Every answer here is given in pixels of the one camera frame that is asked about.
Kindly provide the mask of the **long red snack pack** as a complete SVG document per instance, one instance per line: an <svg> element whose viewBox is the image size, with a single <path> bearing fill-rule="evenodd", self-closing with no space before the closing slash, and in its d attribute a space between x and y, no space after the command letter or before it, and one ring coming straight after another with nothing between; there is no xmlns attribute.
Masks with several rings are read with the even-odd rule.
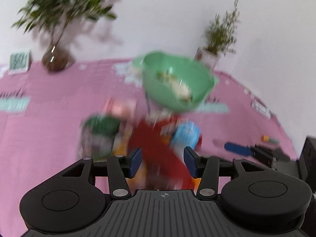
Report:
<svg viewBox="0 0 316 237"><path fill-rule="evenodd" d="M170 146L176 126L184 119L178 116L157 121L142 118L133 128L128 148L142 150L143 169L137 173L137 185L148 190L175 190L195 187L183 160Z"/></svg>

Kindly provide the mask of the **broadleaf plant in glass vase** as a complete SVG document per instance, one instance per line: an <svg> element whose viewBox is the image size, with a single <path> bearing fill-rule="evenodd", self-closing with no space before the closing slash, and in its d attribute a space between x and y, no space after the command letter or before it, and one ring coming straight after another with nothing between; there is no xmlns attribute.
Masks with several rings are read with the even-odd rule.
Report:
<svg viewBox="0 0 316 237"><path fill-rule="evenodd" d="M49 34L49 47L42 57L42 65L49 72L59 72L72 64L72 56L60 41L71 23L78 20L98 22L104 17L117 18L113 6L105 0L28 0L20 10L21 18L13 23L25 32L33 29Z"/></svg>

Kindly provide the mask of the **clear plastic box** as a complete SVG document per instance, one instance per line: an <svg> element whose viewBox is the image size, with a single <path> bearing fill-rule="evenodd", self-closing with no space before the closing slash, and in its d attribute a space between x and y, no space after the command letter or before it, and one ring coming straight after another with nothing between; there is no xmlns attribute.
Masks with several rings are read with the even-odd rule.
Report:
<svg viewBox="0 0 316 237"><path fill-rule="evenodd" d="M270 109L256 97L252 100L251 108L266 119L271 119Z"/></svg>

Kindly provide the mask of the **orange green marker far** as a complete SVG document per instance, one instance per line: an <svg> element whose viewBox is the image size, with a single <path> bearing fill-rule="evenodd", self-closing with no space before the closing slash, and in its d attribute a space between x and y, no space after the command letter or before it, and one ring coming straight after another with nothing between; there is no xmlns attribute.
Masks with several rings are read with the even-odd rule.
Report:
<svg viewBox="0 0 316 237"><path fill-rule="evenodd" d="M261 141L265 142L265 143L275 144L275 145L279 145L280 144L280 141L278 139L275 139L275 138L270 137L268 135L263 135L261 137Z"/></svg>

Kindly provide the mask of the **yellow green snack bag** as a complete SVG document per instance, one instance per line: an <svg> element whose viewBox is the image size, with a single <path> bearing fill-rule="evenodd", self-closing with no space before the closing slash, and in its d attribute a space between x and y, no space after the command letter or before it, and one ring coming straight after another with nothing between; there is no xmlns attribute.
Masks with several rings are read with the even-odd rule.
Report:
<svg viewBox="0 0 316 237"><path fill-rule="evenodd" d="M80 125L78 158L106 161L113 153L120 124L119 118L107 114L95 114L85 119Z"/></svg>

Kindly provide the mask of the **green plastic bowl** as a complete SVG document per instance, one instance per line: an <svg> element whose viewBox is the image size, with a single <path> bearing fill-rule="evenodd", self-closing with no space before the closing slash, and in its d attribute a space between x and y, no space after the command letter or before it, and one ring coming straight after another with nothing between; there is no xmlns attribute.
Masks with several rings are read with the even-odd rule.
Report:
<svg viewBox="0 0 316 237"><path fill-rule="evenodd" d="M149 98L174 112L196 109L218 83L218 78L202 63L162 51L138 56L132 66L141 73Z"/></svg>

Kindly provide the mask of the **red white patterned snack bag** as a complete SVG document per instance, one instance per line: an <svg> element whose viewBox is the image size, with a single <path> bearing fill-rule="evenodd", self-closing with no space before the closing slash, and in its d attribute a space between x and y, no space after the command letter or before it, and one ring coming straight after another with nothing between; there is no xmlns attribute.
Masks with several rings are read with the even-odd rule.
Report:
<svg viewBox="0 0 316 237"><path fill-rule="evenodd" d="M149 115L146 116L145 122L147 125L152 126L153 129L167 132L175 128L178 119L178 115L168 109L162 109L151 111Z"/></svg>

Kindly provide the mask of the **thin-leaf plant in glass jar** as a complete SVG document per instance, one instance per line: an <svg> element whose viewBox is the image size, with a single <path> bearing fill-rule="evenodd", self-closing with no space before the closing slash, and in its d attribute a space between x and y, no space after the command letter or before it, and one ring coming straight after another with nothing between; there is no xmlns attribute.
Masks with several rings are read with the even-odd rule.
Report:
<svg viewBox="0 0 316 237"><path fill-rule="evenodd" d="M235 0L231 11L227 10L224 16L217 13L205 28L205 45L198 48L194 59L209 71L214 70L221 56L236 53L233 46L237 42L239 15L238 0Z"/></svg>

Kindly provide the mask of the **white digital clock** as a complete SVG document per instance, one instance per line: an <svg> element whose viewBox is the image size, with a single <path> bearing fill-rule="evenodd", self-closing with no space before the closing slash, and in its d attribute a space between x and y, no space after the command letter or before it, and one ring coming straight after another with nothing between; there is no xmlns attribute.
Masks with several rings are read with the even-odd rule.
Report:
<svg viewBox="0 0 316 237"><path fill-rule="evenodd" d="M8 74L26 73L31 64L31 51L23 50L10 55Z"/></svg>

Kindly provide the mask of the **blue round-top snack pouch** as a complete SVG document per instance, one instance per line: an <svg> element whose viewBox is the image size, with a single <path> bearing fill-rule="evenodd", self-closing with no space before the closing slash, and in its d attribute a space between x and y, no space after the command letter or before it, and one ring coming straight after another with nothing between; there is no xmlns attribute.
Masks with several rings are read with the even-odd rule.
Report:
<svg viewBox="0 0 316 237"><path fill-rule="evenodd" d="M177 155L182 155L185 147L194 149L199 141L200 128L192 121L179 124L171 139L171 147Z"/></svg>

